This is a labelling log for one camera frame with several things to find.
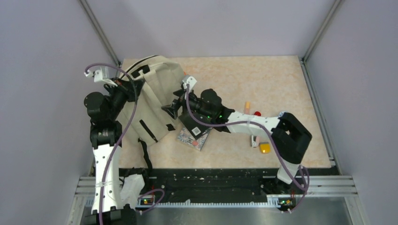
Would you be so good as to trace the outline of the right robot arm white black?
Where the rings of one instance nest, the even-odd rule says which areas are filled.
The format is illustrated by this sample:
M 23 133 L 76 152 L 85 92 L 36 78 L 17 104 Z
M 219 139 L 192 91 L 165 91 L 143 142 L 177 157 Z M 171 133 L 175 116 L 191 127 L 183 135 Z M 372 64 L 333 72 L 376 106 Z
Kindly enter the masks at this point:
M 202 91 L 200 97 L 183 89 L 173 94 L 177 98 L 162 106 L 162 110 L 173 119 L 179 119 L 195 139 L 211 128 L 267 138 L 281 163 L 276 189 L 288 193 L 294 188 L 294 177 L 303 170 L 301 164 L 312 134 L 293 114 L 285 112 L 278 117 L 261 117 L 237 112 L 225 107 L 213 89 Z

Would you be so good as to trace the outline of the beige canvas backpack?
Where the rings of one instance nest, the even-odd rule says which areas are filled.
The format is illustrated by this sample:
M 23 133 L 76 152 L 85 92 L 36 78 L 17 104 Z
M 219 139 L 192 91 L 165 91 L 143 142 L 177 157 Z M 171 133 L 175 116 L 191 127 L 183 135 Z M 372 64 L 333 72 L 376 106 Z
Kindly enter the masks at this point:
M 126 126 L 134 106 L 136 113 L 129 129 L 122 139 L 119 167 L 143 167 L 141 141 L 150 147 L 157 145 L 170 131 L 175 130 L 179 121 L 169 116 L 162 106 L 175 99 L 173 92 L 181 88 L 185 74 L 179 63 L 164 56 L 148 56 L 143 59 L 125 59 L 122 69 L 135 81 L 143 81 L 138 102 L 126 103 L 118 116 L 122 126 Z

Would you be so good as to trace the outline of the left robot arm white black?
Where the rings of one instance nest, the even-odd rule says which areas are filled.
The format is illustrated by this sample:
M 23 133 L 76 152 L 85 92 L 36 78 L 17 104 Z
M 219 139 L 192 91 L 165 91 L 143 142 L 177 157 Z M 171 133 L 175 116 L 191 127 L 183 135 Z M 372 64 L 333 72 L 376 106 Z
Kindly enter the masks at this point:
M 84 99 L 90 117 L 90 141 L 95 159 L 95 194 L 86 225 L 135 225 L 134 210 L 121 200 L 119 156 L 122 149 L 122 125 L 117 117 L 127 102 L 136 102 L 144 81 L 128 82 L 119 78 L 106 84 L 109 92 L 92 92 Z

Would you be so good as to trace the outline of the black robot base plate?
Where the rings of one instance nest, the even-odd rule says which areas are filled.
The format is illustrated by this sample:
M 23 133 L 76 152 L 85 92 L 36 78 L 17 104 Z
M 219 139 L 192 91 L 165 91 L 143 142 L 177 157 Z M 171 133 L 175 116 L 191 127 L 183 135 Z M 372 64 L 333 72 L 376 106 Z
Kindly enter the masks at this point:
M 267 195 L 302 194 L 295 184 L 277 181 L 277 169 L 146 169 L 121 168 L 119 175 L 141 174 L 142 194 L 156 189 L 161 203 L 265 203 Z

